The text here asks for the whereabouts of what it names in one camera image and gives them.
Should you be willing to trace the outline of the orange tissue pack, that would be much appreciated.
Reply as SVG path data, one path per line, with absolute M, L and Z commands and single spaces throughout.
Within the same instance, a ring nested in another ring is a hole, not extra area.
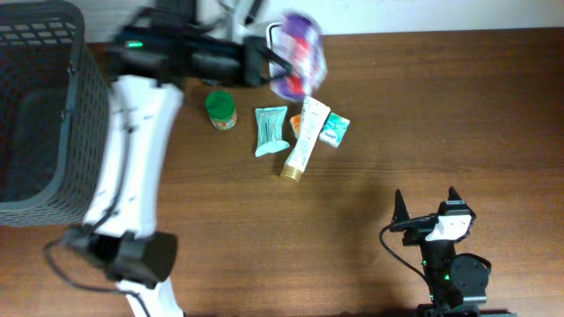
M 300 132 L 301 132 L 301 115 L 297 114 L 297 115 L 291 117 L 289 122 L 290 122 L 290 126 L 292 128 L 294 137 L 296 139 L 298 139 L 299 136 L 300 136 Z

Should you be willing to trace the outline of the green lid glass jar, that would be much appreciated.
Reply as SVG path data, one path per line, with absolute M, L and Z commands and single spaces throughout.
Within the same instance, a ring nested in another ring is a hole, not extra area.
M 237 122 L 234 98 L 229 92 L 210 93 L 205 100 L 205 108 L 214 128 L 228 130 Z

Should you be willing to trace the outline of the teal white tissue pack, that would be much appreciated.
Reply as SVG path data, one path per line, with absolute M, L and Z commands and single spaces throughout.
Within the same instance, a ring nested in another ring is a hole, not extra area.
M 346 119 L 338 114 L 331 113 L 322 128 L 319 140 L 334 148 L 338 148 L 342 143 L 349 126 L 349 119 Z

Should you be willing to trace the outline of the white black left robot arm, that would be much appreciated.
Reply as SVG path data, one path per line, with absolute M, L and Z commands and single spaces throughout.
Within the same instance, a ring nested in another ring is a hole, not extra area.
M 133 21 L 112 40 L 108 63 L 116 113 L 98 186 L 110 197 L 95 199 L 63 244 L 114 282 L 114 294 L 126 297 L 135 315 L 180 316 L 171 281 L 178 239 L 158 230 L 156 200 L 169 134 L 184 101 L 182 80 L 260 87 L 273 80 L 267 66 L 279 65 L 283 76 L 293 68 L 260 35 L 230 41 L 201 26 Z

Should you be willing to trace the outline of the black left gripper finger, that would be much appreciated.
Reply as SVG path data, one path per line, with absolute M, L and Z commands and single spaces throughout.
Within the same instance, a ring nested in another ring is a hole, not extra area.
M 263 77 L 263 84 L 267 85 L 271 82 L 274 82 L 274 81 L 280 80 L 284 77 L 287 77 L 290 74 L 291 74 L 291 72 L 284 72 L 284 73 L 276 74 L 275 76 Z
M 263 52 L 270 73 L 291 73 L 293 66 L 271 48 L 266 48 Z

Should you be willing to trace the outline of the teal wet wipes pack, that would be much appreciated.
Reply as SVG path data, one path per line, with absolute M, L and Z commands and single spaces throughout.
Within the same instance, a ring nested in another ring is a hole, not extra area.
M 290 147 L 283 139 L 287 106 L 263 107 L 255 110 L 257 123 L 256 157 L 277 153 Z

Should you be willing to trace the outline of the purple red snack bag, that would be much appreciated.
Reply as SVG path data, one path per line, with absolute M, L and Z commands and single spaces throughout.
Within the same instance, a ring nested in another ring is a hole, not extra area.
M 289 11 L 266 31 L 267 46 L 292 65 L 292 73 L 271 83 L 282 99 L 302 102 L 311 96 L 327 76 L 323 32 L 308 15 Z

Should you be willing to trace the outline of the white gold cap tube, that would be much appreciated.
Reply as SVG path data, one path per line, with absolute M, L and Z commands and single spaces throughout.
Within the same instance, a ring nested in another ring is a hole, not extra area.
M 303 101 L 300 134 L 280 176 L 299 182 L 314 150 L 316 140 L 330 114 L 330 108 L 322 102 L 307 97 Z

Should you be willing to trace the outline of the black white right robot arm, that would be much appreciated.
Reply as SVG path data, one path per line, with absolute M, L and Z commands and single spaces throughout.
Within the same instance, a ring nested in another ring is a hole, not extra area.
M 389 225 L 379 233 L 384 249 L 408 269 L 418 274 L 429 290 L 429 304 L 416 308 L 417 316 L 510 316 L 504 310 L 482 311 L 487 302 L 486 288 L 492 264 L 476 254 L 459 254 L 456 243 L 470 234 L 475 212 L 457 191 L 449 188 L 448 198 L 438 210 L 422 217 L 411 217 L 400 190 L 395 192 L 394 211 Z M 405 247 L 418 247 L 421 267 L 417 269 L 385 243 L 386 232 L 401 232 Z

